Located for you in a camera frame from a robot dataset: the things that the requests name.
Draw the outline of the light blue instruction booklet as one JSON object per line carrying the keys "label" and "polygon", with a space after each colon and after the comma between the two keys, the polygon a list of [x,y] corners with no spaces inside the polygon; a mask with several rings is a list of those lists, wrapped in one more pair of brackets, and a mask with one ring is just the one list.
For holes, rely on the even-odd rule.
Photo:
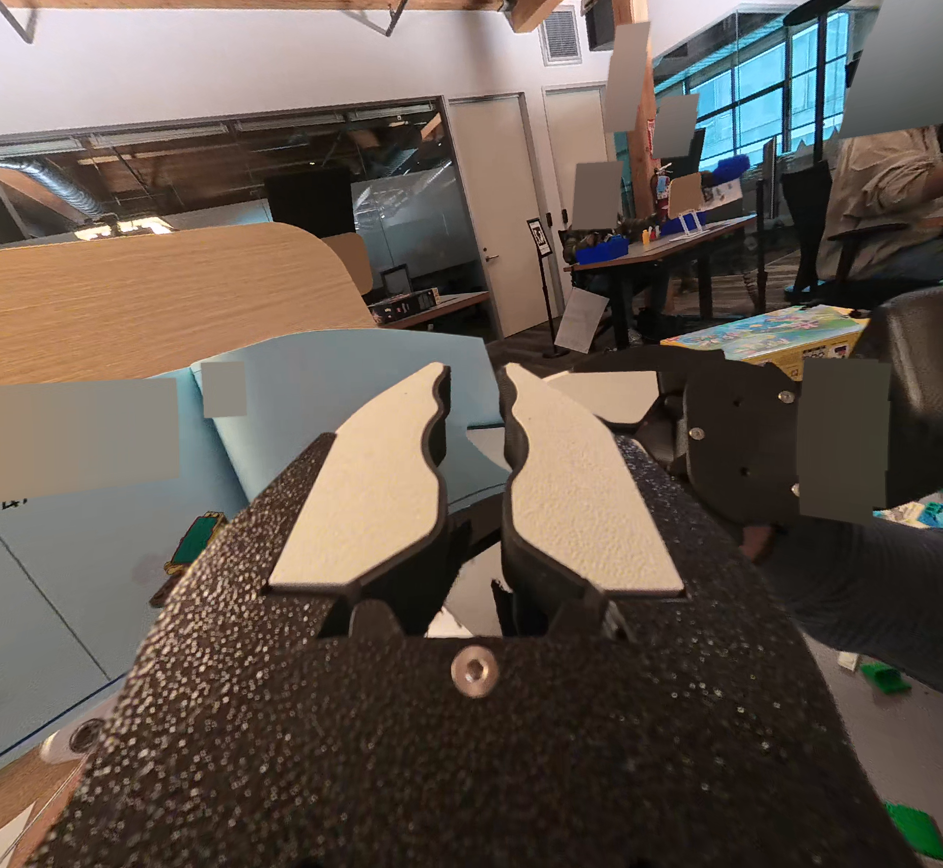
{"label": "light blue instruction booklet", "polygon": [[2,503],[2,758],[104,700],[156,621],[164,565],[199,517],[232,519],[316,436],[431,362],[451,367],[442,475],[449,510],[501,493],[507,468],[469,440],[500,425],[482,341],[425,332],[324,331],[214,360],[242,362],[247,414],[204,416],[201,368],[176,383],[180,475]]}

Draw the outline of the flat black box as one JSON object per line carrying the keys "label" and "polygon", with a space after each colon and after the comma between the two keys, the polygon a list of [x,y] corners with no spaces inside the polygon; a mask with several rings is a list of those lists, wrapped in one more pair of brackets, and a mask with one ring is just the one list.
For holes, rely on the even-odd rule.
{"label": "flat black box", "polygon": [[389,325],[411,319],[439,304],[439,292],[434,287],[385,298],[370,304],[369,311],[377,325]]}

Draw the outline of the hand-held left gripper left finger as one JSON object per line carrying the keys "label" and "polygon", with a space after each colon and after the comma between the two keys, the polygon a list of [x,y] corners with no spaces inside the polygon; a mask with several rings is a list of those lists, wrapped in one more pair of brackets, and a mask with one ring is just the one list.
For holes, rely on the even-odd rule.
{"label": "hand-held left gripper left finger", "polygon": [[350,416],[269,578],[279,593],[353,597],[440,545],[451,370],[434,361]]}

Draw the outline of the grey desk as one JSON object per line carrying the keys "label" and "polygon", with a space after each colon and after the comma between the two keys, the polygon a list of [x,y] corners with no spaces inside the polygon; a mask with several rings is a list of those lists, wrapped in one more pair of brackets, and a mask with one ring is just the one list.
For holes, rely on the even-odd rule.
{"label": "grey desk", "polygon": [[804,637],[727,538],[668,540],[688,594],[623,601],[604,635],[500,638],[494,545],[457,575],[430,627],[475,633],[500,665],[502,744],[487,759],[552,805],[534,856],[484,866],[940,866],[916,854],[886,803],[941,823],[941,697],[883,696]]}

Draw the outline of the green toy brick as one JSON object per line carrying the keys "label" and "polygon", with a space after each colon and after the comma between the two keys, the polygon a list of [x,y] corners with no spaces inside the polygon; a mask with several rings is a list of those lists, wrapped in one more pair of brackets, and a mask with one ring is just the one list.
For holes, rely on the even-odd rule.
{"label": "green toy brick", "polygon": [[942,833],[931,815],[889,801],[884,805],[891,821],[914,852],[926,859],[942,861]]}
{"label": "green toy brick", "polygon": [[868,683],[883,695],[900,695],[912,689],[911,683],[904,678],[896,667],[884,662],[865,662],[859,667]]}

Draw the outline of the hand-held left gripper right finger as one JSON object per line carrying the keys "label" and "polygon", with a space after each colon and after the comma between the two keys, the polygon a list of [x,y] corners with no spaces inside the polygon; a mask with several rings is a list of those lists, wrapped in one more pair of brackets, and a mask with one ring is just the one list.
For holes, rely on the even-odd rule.
{"label": "hand-held left gripper right finger", "polygon": [[506,579],[534,601],[678,597],[685,584],[607,425],[518,364],[500,379]]}

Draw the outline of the side table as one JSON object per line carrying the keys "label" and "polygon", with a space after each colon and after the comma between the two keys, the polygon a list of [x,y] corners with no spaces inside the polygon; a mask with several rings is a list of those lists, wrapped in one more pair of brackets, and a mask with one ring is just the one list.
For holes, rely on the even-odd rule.
{"label": "side table", "polygon": [[465,309],[476,307],[489,300],[490,294],[488,291],[444,295],[440,296],[440,304],[437,307],[411,319],[398,321],[389,325],[377,325],[375,322],[374,323],[380,328],[396,330],[425,327],[435,323],[437,320],[441,320]]}

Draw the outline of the black sign stand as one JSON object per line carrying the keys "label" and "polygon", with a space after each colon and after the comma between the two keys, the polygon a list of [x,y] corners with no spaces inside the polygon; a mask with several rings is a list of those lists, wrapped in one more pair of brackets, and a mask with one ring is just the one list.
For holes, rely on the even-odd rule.
{"label": "black sign stand", "polygon": [[529,218],[526,221],[527,228],[534,240],[536,247],[536,259],[540,277],[541,291],[545,304],[545,312],[549,329],[550,336],[550,345],[543,354],[545,360],[555,359],[563,356],[569,355],[570,351],[566,348],[560,347],[555,340],[556,329],[555,329],[555,317],[553,315],[551,301],[550,301],[550,290],[548,287],[547,275],[545,270],[545,260],[553,254],[553,250],[549,243],[548,238],[543,229],[542,222],[539,217]]}

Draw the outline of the white paper sheet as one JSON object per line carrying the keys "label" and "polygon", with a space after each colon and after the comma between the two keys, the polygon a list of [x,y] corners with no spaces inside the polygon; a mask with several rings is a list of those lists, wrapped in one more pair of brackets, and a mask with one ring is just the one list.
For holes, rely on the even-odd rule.
{"label": "white paper sheet", "polygon": [[589,353],[608,304],[608,297],[573,286],[559,321],[555,346],[571,352]]}

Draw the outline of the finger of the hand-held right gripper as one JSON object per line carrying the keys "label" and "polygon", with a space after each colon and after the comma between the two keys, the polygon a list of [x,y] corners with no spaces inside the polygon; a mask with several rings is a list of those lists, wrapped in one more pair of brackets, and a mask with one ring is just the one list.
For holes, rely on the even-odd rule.
{"label": "finger of the hand-held right gripper", "polygon": [[544,383],[611,427],[639,425],[660,396],[654,370],[562,371],[544,378]]}

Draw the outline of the colourful toy box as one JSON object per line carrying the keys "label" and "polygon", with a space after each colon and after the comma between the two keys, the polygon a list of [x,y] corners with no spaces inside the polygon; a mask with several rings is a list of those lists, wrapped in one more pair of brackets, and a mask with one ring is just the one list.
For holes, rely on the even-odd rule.
{"label": "colourful toy box", "polygon": [[804,361],[850,356],[868,316],[829,305],[792,306],[662,341],[695,351],[723,351],[729,360],[772,365],[801,380]]}

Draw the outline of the wall air vent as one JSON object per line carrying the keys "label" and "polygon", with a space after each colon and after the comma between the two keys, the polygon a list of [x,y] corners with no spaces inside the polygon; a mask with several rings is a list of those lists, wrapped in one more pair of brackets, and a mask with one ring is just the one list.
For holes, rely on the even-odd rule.
{"label": "wall air vent", "polygon": [[582,62],[578,9],[565,4],[552,11],[539,26],[544,65],[564,66]]}

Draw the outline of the large wooden desk divider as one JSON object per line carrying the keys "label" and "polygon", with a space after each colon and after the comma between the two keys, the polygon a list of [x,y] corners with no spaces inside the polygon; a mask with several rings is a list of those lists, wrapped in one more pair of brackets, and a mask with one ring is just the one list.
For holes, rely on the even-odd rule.
{"label": "large wooden desk divider", "polygon": [[136,379],[376,326],[336,253],[280,223],[4,247],[1,383]]}

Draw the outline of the cardboard piece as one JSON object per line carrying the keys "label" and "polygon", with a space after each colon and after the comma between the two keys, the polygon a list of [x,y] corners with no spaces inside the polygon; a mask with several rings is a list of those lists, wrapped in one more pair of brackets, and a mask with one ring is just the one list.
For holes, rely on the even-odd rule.
{"label": "cardboard piece", "polygon": [[701,171],[673,178],[667,186],[667,217],[676,219],[696,214],[703,201]]}

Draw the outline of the pile of toy bricks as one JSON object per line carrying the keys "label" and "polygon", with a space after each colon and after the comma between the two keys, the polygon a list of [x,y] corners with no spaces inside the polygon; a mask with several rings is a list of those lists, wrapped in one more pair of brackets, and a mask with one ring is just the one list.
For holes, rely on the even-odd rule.
{"label": "pile of toy bricks", "polygon": [[901,506],[874,511],[874,516],[886,521],[919,529],[942,529],[942,492]]}

